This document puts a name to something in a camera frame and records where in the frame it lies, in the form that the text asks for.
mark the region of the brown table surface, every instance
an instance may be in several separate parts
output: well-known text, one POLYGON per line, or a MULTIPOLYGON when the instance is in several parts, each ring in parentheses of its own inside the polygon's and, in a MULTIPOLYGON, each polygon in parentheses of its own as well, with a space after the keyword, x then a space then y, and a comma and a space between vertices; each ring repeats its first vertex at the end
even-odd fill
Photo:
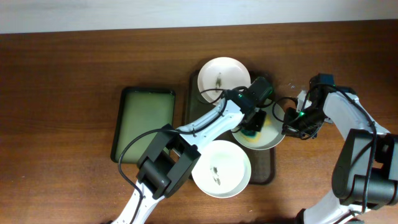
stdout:
MULTIPOLYGON (((269 72, 279 95, 295 96, 318 72, 354 88, 362 105, 398 133, 398 21, 0 35, 0 220, 101 223, 132 193, 109 158, 125 86, 172 88, 182 123, 189 75, 227 56, 269 72)), ((216 199, 188 181, 158 204, 149 223, 277 222, 318 202, 344 140, 333 125, 318 138, 285 138, 277 175, 216 199)), ((131 177, 137 169, 125 166, 131 177)), ((397 207, 363 215, 396 223, 397 207)))

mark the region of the white plate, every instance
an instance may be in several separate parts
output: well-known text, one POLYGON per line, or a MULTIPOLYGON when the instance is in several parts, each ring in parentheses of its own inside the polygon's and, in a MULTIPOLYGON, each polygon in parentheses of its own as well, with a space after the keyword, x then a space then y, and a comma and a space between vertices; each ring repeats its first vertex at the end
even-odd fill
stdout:
POLYGON ((204 193, 228 198, 240 193, 249 183, 250 161, 238 145, 223 140, 212 141, 200 153, 192 177, 204 193))
MULTIPOLYGON (((250 75, 246 67, 239 61, 229 57, 214 58, 207 62, 198 76, 199 91, 210 88, 230 90, 238 86, 250 86, 250 75)), ((212 102, 221 91, 206 91, 202 93, 207 102, 212 102)))
MULTIPOLYGON (((264 150, 278 145, 281 140, 283 140, 285 135, 281 134, 282 122, 276 120, 274 115, 272 115, 272 106, 273 105, 270 105, 267 108, 262 109, 267 112, 266 121, 261 129, 261 132, 257 133, 256 136, 248 137, 241 131, 238 133, 232 133, 232 135, 240 144, 248 147, 249 149, 264 150)), ((283 120, 285 112, 278 104, 275 106, 275 114, 279 119, 283 120)))

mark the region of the wooden table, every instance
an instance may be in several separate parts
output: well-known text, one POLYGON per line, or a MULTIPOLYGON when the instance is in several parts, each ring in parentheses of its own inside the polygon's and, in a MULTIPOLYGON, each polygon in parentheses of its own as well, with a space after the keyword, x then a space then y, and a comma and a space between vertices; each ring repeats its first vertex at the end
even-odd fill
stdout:
MULTIPOLYGON (((353 87, 378 123, 398 133, 398 21, 0 35, 0 220, 101 223, 132 193, 109 158, 125 86, 177 92, 180 126, 189 75, 228 56, 268 72, 295 96, 318 72, 353 87)), ((277 175, 216 199, 187 182, 149 223, 281 222, 318 202, 344 141, 325 125, 311 141, 277 146, 277 175)), ((125 166, 131 177, 137 169, 125 166)), ((398 207, 361 218, 396 223, 398 207)))

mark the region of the black tray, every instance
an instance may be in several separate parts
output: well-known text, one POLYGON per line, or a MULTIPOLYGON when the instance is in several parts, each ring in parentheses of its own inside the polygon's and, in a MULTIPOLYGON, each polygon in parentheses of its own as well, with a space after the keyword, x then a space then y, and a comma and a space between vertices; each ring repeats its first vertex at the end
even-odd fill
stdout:
MULTIPOLYGON (((199 71, 195 71, 190 77, 190 88, 184 119, 185 124, 195 121, 214 108, 214 105, 199 102, 199 100, 203 102, 206 102, 206 100, 201 96, 198 89, 198 74, 199 71)), ((251 78, 252 80, 255 79, 256 75, 251 73, 251 78)), ((225 132, 216 139, 233 142, 239 145, 248 155, 251 163, 251 177, 249 184, 264 185, 272 182, 275 177, 275 147, 261 151, 248 149, 235 140, 231 131, 225 132)))

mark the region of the white background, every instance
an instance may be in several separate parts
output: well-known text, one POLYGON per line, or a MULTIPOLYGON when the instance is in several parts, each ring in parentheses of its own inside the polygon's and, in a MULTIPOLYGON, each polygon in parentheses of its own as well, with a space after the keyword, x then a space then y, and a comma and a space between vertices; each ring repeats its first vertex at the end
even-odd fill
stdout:
POLYGON ((397 18, 398 0, 0 0, 0 33, 397 18))

